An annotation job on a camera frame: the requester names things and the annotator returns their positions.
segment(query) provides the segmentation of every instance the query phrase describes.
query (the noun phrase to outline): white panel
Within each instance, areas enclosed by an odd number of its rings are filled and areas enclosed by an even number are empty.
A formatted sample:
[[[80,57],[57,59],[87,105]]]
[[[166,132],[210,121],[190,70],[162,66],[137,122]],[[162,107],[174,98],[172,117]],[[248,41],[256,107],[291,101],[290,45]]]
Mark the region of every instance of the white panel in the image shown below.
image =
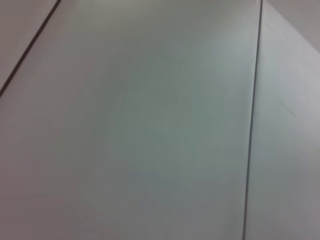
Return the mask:
[[[0,89],[57,0],[0,0]]]
[[[258,2],[62,1],[0,100],[0,239],[241,239]]]
[[[320,239],[320,54],[263,4],[248,240]]]

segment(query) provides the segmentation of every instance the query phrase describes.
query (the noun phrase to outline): white wall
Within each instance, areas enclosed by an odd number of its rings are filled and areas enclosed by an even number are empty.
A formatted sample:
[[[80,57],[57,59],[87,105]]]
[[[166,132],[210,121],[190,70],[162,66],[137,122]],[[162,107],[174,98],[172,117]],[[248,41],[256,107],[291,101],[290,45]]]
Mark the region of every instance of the white wall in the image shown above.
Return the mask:
[[[248,240],[320,237],[319,66],[317,50],[265,1],[251,146]]]
[[[0,1],[0,89],[56,2]]]
[[[0,238],[239,240],[257,2],[62,1],[0,100]]]

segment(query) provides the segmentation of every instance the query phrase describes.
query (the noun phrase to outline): white surface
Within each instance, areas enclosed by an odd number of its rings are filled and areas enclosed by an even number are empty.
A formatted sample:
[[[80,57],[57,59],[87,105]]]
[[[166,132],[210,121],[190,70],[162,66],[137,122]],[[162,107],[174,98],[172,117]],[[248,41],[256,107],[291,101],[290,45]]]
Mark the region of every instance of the white surface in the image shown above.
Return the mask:
[[[247,240],[320,239],[320,54],[264,2]]]
[[[57,0],[0,1],[0,89]]]
[[[256,2],[62,1],[0,100],[0,239],[241,239]]]

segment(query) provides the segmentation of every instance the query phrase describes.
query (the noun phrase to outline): gray surface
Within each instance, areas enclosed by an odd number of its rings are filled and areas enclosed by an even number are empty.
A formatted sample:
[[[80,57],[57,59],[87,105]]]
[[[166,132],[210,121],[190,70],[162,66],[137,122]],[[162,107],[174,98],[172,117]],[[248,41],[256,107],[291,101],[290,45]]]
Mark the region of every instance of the gray surface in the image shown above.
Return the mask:
[[[0,1],[0,89],[57,0]]]
[[[259,9],[62,1],[0,101],[0,239],[239,240]]]
[[[318,52],[320,51],[319,0],[268,0]]]
[[[264,2],[247,240],[320,239],[320,54]]]

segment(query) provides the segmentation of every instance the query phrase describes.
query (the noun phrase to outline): metal panel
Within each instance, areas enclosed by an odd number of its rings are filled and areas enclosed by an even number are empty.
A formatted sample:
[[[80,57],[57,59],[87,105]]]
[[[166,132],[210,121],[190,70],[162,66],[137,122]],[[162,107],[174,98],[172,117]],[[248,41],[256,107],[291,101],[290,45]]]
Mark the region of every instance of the metal panel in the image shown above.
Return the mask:
[[[0,239],[241,239],[259,2],[62,1],[0,101]]]
[[[247,240],[320,238],[320,54],[263,4]]]

